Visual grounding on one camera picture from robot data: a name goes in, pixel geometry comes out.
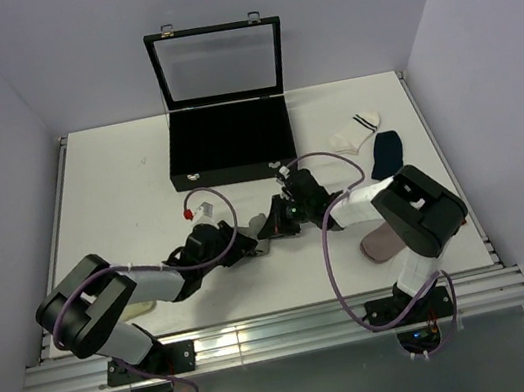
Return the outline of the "grey sock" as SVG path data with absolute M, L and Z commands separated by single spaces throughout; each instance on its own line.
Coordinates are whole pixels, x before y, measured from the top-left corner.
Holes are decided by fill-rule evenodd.
M 239 228 L 237 229 L 238 233 L 240 233 L 244 237 L 256 241 L 256 247 L 252 251 L 247 253 L 248 257 L 263 257 L 264 255 L 267 255 L 270 251 L 270 240 L 262 240 L 258 237 L 258 232 L 263 228 L 263 226 L 266 223 L 266 220 L 267 216 L 264 213 L 257 214 L 249 219 L 248 224 L 246 226 L 239 226 Z

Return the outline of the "white sock with dark stripes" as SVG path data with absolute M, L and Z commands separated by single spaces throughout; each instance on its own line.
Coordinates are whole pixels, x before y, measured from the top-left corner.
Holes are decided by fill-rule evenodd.
M 341 155 L 357 155 L 363 145 L 377 133 L 380 120 L 376 111 L 355 113 L 342 129 L 329 137 L 332 151 Z

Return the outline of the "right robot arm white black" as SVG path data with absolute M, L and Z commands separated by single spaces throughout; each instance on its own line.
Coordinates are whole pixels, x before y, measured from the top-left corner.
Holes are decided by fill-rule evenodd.
M 292 237 L 303 224 L 321 229 L 326 274 L 334 296 L 343 311 L 361 326 L 345 301 L 334 277 L 328 245 L 328 232 L 381 220 L 408 250 L 403 267 L 393 286 L 395 321 L 418 321 L 430 308 L 429 294 L 441 274 L 441 256 L 448 242 L 467 218 L 466 204 L 454 193 L 414 165 L 404 165 L 392 176 L 368 187 L 350 186 L 345 191 L 329 192 L 312 173 L 303 168 L 280 172 L 280 194 L 272 196 L 270 212 L 257 238 L 269 240 Z

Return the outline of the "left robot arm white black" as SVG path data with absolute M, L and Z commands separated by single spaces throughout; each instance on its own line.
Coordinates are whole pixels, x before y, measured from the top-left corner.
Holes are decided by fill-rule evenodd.
M 122 321 L 124 309 L 185 301 L 214 268 L 253 257 L 257 246 L 250 228 L 221 221 L 195 226 L 161 266 L 113 266 L 86 255 L 38 306 L 36 322 L 79 359 L 95 354 L 119 359 L 142 378 L 154 377 L 164 362 L 160 343 L 141 326 Z

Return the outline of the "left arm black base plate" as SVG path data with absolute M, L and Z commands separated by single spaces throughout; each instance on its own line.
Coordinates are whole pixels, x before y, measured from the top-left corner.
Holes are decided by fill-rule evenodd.
M 196 368 L 195 357 L 193 341 L 185 340 L 153 348 L 141 363 L 129 365 L 133 371 L 128 370 L 118 359 L 112 359 L 108 364 L 107 385 L 115 388 L 149 380 L 149 377 L 139 375 L 136 370 L 159 376 L 192 372 Z

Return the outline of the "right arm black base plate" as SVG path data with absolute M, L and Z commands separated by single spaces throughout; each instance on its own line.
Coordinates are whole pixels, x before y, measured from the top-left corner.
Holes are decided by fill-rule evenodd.
M 382 299 L 366 301 L 364 304 L 365 315 L 363 320 L 371 326 L 384 326 L 396 319 L 408 306 L 411 297 L 400 293 Z M 452 316 L 455 304 L 450 292 L 444 286 L 434 285 L 423 297 L 414 304 L 407 315 L 397 324 L 409 326 L 429 322 L 431 319 L 439 320 Z

